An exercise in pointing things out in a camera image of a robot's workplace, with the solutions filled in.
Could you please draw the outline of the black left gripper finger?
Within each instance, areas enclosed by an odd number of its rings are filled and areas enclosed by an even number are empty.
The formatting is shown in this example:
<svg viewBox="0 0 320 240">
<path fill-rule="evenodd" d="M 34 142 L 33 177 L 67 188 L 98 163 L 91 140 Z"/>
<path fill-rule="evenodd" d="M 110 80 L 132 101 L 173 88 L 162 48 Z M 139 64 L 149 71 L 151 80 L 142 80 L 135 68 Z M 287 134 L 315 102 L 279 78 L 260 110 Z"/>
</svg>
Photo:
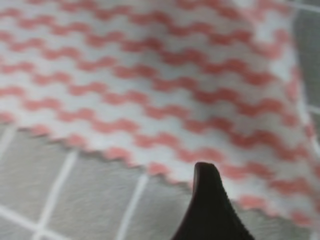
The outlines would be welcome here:
<svg viewBox="0 0 320 240">
<path fill-rule="evenodd" d="M 214 164 L 195 164 L 191 201 L 172 239 L 254 239 L 234 210 Z"/>
</svg>

